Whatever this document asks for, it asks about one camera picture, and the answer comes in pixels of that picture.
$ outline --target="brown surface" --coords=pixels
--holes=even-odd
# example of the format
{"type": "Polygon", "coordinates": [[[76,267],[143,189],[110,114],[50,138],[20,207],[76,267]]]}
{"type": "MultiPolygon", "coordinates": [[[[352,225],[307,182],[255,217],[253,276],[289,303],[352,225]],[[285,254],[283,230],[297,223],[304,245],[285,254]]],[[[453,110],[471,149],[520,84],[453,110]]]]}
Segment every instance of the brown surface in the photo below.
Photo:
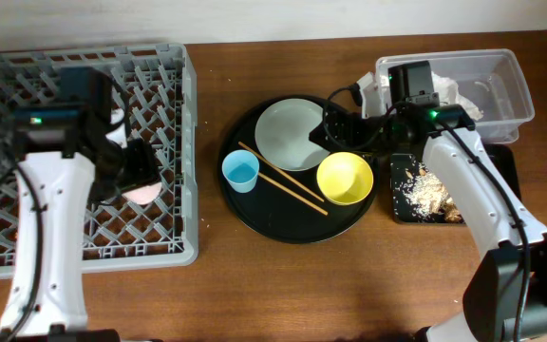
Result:
{"type": "MultiPolygon", "coordinates": [[[[226,129],[263,100],[326,96],[381,56],[472,48],[510,48],[519,58],[537,115],[512,149],[524,202],[547,223],[547,32],[190,46],[199,75],[200,255],[189,267],[86,275],[89,328],[126,338],[333,341],[413,332],[456,313],[479,263],[467,228],[395,224],[384,186],[344,235],[279,243],[231,214],[215,165],[226,129]]],[[[0,314],[8,290],[0,281],[0,314]]]]}

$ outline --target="transparent bin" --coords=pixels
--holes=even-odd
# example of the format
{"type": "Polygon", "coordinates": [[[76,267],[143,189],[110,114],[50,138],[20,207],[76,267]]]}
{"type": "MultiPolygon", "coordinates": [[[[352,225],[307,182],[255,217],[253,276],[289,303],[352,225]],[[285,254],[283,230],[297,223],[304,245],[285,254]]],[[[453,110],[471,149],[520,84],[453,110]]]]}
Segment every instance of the transparent bin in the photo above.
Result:
{"type": "MultiPolygon", "coordinates": [[[[160,196],[148,205],[118,199],[111,206],[85,208],[83,272],[192,263],[198,256],[198,94],[187,50],[180,44],[158,44],[0,54],[0,131],[14,107],[50,102],[64,67],[94,67],[120,84],[130,105],[129,139],[143,138],[152,145],[162,180],[160,196]]],[[[112,97],[123,107],[116,90],[112,97]]],[[[0,177],[9,168],[1,153],[0,177]]],[[[3,199],[7,204],[0,206],[0,278],[13,273],[15,181],[1,186],[3,199]]]]}
{"type": "Polygon", "coordinates": [[[476,127],[486,143],[513,143],[518,127],[535,117],[529,88],[514,52],[509,49],[422,53],[380,58],[376,78],[382,112],[391,105],[387,70],[404,63],[429,61],[432,72],[449,77],[459,93],[483,114],[476,127]]]}

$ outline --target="dish rack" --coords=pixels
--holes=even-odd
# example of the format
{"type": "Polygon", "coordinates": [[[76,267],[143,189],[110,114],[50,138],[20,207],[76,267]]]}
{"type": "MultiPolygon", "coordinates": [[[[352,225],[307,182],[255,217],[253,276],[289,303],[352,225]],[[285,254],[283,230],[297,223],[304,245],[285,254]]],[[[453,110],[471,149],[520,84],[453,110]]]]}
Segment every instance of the dish rack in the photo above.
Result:
{"type": "MultiPolygon", "coordinates": [[[[198,185],[195,181],[196,72],[179,44],[101,47],[0,54],[0,134],[18,105],[47,104],[63,67],[94,67],[112,77],[130,103],[129,139],[156,150],[162,191],[146,206],[123,198],[85,210],[85,273],[188,265],[198,256],[198,185]]],[[[116,91],[117,107],[123,101],[116,91]]],[[[0,177],[9,168],[1,159],[0,177]]],[[[0,278],[14,264],[18,200],[15,181],[0,200],[0,278]]]]}

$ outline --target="yellow bowl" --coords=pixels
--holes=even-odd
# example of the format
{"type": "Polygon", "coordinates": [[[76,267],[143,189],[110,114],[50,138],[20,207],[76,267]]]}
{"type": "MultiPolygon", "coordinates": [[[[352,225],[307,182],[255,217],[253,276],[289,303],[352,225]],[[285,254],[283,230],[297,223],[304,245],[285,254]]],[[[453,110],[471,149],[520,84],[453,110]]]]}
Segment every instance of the yellow bowl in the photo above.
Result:
{"type": "Polygon", "coordinates": [[[368,163],[349,153],[333,153],[318,166],[318,187],[331,202],[339,205],[357,203],[368,196],[374,178],[368,163]]]}

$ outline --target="chopstick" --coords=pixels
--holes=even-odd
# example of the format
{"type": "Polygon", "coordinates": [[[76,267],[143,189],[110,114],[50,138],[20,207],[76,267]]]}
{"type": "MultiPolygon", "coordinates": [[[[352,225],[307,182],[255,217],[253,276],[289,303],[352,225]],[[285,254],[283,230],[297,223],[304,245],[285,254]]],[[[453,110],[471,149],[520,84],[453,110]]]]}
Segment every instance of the chopstick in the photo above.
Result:
{"type": "Polygon", "coordinates": [[[271,184],[275,185],[276,187],[278,187],[279,189],[285,191],[286,193],[288,193],[289,195],[295,197],[296,199],[304,202],[305,204],[309,205],[311,208],[317,210],[318,212],[320,212],[321,214],[323,214],[324,216],[327,216],[329,214],[329,212],[327,212],[326,210],[320,208],[319,206],[311,203],[310,201],[302,198],[300,195],[296,194],[293,190],[287,188],[286,186],[280,184],[279,182],[275,181],[275,180],[272,180],[271,178],[263,175],[262,173],[258,173],[259,177],[261,177],[263,180],[265,181],[268,181],[270,182],[271,184]]]}
{"type": "Polygon", "coordinates": [[[303,189],[308,194],[314,196],[317,200],[320,200],[322,202],[324,201],[324,199],[322,199],[321,197],[316,195],[312,190],[308,189],[305,185],[301,184],[298,180],[296,180],[293,177],[289,176],[289,174],[287,174],[286,172],[280,170],[275,165],[268,162],[265,158],[261,157],[260,154],[256,153],[252,148],[248,147],[244,142],[237,142],[237,143],[239,143],[239,145],[242,146],[245,150],[253,153],[257,158],[261,159],[263,162],[268,164],[273,170],[277,171],[280,175],[286,177],[289,181],[292,181],[296,186],[300,187],[301,189],[303,189]]]}

